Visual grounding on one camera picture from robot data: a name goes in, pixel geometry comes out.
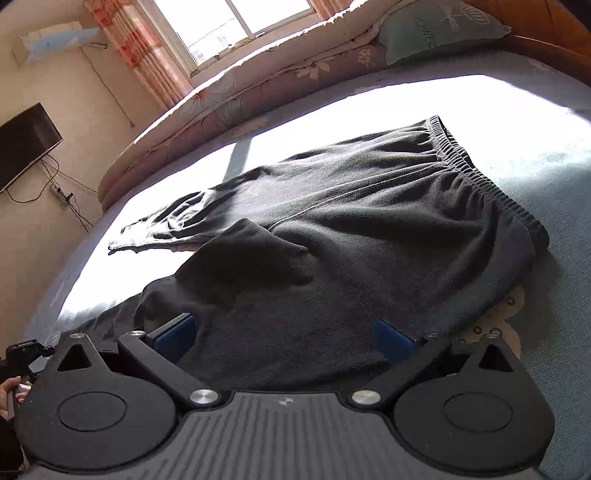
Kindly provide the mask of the person left hand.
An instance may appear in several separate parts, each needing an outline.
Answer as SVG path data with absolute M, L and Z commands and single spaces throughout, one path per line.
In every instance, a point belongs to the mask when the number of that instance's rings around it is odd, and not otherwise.
M 5 420 L 13 416 L 14 402 L 22 403 L 32 387 L 30 381 L 23 381 L 20 376 L 8 378 L 0 386 L 0 414 Z

